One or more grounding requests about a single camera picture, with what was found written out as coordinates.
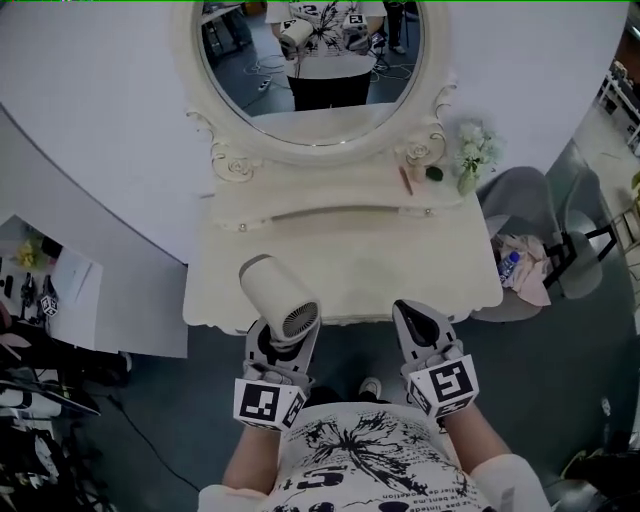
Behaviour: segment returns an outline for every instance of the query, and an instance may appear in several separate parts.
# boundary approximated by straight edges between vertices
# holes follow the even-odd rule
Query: white vanity table
[[[176,6],[176,65],[193,117],[211,132],[219,178],[215,195],[201,199],[183,310],[188,324],[247,330],[256,311],[238,270],[261,253],[281,259],[317,294],[325,324],[388,320],[399,298],[455,321],[500,304],[477,197],[459,195],[446,164],[441,116],[455,89],[447,7],[418,5],[422,50],[396,103],[255,118],[217,87],[201,41],[185,29],[197,23],[197,8]],[[409,195],[398,167],[412,175],[434,164],[444,180],[412,182]]]

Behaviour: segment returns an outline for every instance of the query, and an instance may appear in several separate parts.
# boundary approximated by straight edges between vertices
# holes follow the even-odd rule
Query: sneaker
[[[399,44],[398,46],[389,46],[389,49],[392,52],[396,52],[398,55],[404,55],[405,53],[407,53],[407,50],[405,50],[401,44]]]
[[[382,382],[375,377],[367,377],[360,384],[360,389],[358,390],[358,394],[361,395],[364,392],[373,393],[378,400],[380,400],[380,395],[382,394]]]

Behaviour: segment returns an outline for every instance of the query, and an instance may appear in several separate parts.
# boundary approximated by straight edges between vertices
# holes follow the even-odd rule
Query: gray carpet
[[[550,181],[566,183],[569,172],[555,168]],[[630,428],[638,389],[633,293],[617,250],[605,260],[603,282],[591,295],[569,301],[557,292],[552,307],[531,320],[455,326],[474,357],[477,403],[545,484],[576,451],[601,446],[602,397],[611,401],[612,432]],[[231,408],[242,355],[242,338],[192,328],[188,360],[135,357],[131,382],[120,393],[164,459],[198,487],[220,481],[239,437]],[[383,380],[383,397],[400,400],[401,362],[390,323],[326,327],[310,371],[343,396],[371,373]],[[92,468],[118,509],[194,510],[196,492],[158,462],[120,412],[98,401],[103,416],[84,421],[84,436],[104,453]]]

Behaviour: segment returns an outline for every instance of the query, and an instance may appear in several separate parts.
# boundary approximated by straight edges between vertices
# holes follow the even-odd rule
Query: ornate mirror frame
[[[326,145],[302,145],[272,137],[254,128],[229,106],[230,98],[213,85],[200,52],[202,3],[178,3],[171,17],[171,45],[175,65],[193,111],[211,125],[216,142],[232,153],[299,166],[338,166],[394,147],[405,158],[425,150],[437,161],[445,151],[438,109],[448,104],[455,86],[449,83],[449,14],[445,3],[416,2],[422,24],[416,71],[396,111],[360,138]]]

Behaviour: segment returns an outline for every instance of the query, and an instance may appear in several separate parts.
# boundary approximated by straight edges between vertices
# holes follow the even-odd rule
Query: small bottle
[[[512,251],[509,256],[498,263],[498,275],[501,283],[504,283],[513,274],[513,269],[516,268],[518,261],[520,261],[520,255],[516,251]]]

